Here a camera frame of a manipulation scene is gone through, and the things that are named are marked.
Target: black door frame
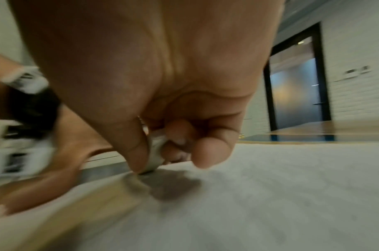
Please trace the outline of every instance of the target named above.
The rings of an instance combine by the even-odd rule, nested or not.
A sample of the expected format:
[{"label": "black door frame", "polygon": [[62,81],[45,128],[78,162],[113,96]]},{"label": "black door frame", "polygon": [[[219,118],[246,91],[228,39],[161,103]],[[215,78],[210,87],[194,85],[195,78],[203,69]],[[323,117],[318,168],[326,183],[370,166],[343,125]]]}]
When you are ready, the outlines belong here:
[{"label": "black door frame", "polygon": [[[320,105],[322,108],[322,120],[329,121],[331,120],[330,102],[329,102],[329,95],[327,91],[326,73],[325,73],[325,68],[324,68],[322,31],[321,31],[320,23],[317,23],[307,28],[306,30],[290,37],[289,39],[281,42],[280,44],[274,46],[272,48],[271,56],[285,49],[288,49],[293,45],[298,44],[299,42],[301,42],[302,40],[308,37],[312,37],[313,53],[315,55],[315,61],[316,61],[317,80],[319,82],[318,87],[319,87],[319,94],[320,94]],[[269,61],[267,62],[264,68],[264,81],[265,81],[265,92],[267,96],[268,113],[269,113],[269,126],[270,126],[271,131],[275,131],[277,130],[277,124],[276,124],[275,107],[273,103]]]}]

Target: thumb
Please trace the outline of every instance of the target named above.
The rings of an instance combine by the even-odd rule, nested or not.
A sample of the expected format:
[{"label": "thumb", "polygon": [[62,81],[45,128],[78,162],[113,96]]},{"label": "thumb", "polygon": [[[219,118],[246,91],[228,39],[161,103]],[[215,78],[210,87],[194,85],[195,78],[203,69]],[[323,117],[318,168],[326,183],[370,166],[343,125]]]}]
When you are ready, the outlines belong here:
[{"label": "thumb", "polygon": [[133,172],[141,172],[148,161],[148,140],[138,117],[113,124],[89,124],[123,155]]}]

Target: ceiling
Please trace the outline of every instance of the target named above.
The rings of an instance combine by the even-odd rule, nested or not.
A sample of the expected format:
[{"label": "ceiling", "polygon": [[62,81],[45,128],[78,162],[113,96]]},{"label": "ceiling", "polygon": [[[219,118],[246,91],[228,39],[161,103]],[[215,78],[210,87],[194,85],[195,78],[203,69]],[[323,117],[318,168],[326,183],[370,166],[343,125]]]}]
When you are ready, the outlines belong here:
[{"label": "ceiling", "polygon": [[284,30],[330,0],[286,0],[279,30]]}]

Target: wooden floor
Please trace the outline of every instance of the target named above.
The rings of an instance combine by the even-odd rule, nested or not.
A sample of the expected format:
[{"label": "wooden floor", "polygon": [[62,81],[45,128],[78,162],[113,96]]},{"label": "wooden floor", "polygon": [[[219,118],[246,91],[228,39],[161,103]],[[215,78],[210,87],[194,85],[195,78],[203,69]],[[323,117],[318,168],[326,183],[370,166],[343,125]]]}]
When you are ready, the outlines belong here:
[{"label": "wooden floor", "polygon": [[367,142],[379,141],[379,120],[312,122],[296,127],[253,135],[251,142]]}]

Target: door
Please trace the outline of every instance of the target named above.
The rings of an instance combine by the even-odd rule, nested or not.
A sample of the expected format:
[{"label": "door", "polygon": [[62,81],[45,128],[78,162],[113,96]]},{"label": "door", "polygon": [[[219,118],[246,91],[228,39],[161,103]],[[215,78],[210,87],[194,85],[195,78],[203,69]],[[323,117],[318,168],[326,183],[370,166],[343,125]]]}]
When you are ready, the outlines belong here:
[{"label": "door", "polygon": [[331,120],[319,26],[275,46],[265,68],[271,130]]}]

